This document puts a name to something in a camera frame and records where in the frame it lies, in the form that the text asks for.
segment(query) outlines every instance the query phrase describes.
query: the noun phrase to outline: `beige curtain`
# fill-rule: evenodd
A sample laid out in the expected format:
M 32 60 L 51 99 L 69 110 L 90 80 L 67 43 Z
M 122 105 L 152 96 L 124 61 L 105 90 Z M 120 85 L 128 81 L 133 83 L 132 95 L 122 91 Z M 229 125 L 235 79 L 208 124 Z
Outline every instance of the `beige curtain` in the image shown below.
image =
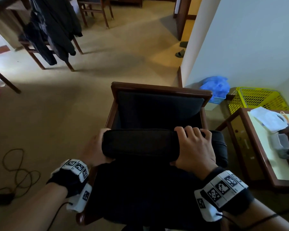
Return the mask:
M 29 22 L 30 11 L 18 10 L 17 11 L 25 24 Z M 22 33 L 22 27 L 18 20 L 15 18 L 11 10 L 4 10 L 0 12 L 0 35 L 10 44 L 12 49 L 21 47 L 18 42 L 18 36 Z

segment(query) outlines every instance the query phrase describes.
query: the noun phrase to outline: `white tabletop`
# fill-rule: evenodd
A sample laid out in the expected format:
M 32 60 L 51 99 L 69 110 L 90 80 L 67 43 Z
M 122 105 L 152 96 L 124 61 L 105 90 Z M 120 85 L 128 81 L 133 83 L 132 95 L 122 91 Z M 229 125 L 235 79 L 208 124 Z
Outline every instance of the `white tabletop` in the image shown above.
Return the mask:
M 267 155 L 267 158 L 269 159 L 271 166 L 273 168 L 273 171 L 277 177 L 278 180 L 289 180 L 289 164 L 286 159 L 280 159 L 278 157 L 277 151 L 272 147 L 272 144 L 269 140 L 269 135 L 271 133 L 265 129 L 262 124 L 250 114 L 250 112 L 247 112 L 250 120 L 256 130 L 256 133 L 258 135 L 258 138 L 262 144 L 262 147 Z

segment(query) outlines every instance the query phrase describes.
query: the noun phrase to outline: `paper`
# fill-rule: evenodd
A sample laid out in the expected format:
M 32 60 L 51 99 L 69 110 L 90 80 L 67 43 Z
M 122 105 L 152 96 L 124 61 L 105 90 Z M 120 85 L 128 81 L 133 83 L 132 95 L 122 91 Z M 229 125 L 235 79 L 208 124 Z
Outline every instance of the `paper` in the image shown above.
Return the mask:
M 279 113 L 258 107 L 250 111 L 272 133 L 276 133 L 288 126 L 287 120 Z

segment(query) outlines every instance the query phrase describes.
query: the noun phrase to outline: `forearm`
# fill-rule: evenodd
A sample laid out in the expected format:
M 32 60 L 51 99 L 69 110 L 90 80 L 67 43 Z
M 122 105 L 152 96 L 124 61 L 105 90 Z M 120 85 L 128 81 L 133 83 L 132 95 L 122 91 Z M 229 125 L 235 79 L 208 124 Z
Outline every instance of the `forearm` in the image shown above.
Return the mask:
M 232 219 L 240 228 L 247 228 L 248 226 L 273 214 L 275 214 L 275 212 L 255 199 L 243 214 L 238 216 L 227 214 L 226 216 Z M 289 222 L 284 218 L 277 216 L 255 226 L 251 230 L 289 231 Z
M 67 189 L 49 183 L 6 220 L 4 231 L 45 231 L 67 196 Z

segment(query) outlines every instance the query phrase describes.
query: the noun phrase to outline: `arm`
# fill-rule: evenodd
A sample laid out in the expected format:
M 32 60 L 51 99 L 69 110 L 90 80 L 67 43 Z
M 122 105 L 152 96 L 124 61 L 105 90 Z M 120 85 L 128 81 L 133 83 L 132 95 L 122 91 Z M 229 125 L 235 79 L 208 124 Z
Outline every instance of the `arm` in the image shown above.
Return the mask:
M 101 129 L 99 134 L 90 140 L 79 157 L 88 167 L 96 167 L 100 164 L 113 161 L 113 159 L 105 157 L 102 152 L 102 138 L 104 132 L 107 130 L 109 129 Z M 8 217 L 1 230 L 47 230 L 66 196 L 67 189 L 65 187 L 59 186 L 56 183 L 45 185 L 35 196 Z
M 187 126 L 185 129 L 176 127 L 174 130 L 178 133 L 180 155 L 177 161 L 172 164 L 180 169 L 192 172 L 196 177 L 204 180 L 217 168 L 211 143 L 212 133 L 208 130 L 199 130 L 191 126 Z M 201 135 L 200 131 L 205 133 L 205 138 Z M 240 228 L 247 228 L 257 221 L 273 214 L 275 213 L 264 204 L 258 200 L 254 200 L 244 213 L 238 216 L 232 216 L 230 214 L 226 216 L 232 219 Z M 277 216 L 255 226 L 251 230 L 289 231 L 289 222 Z

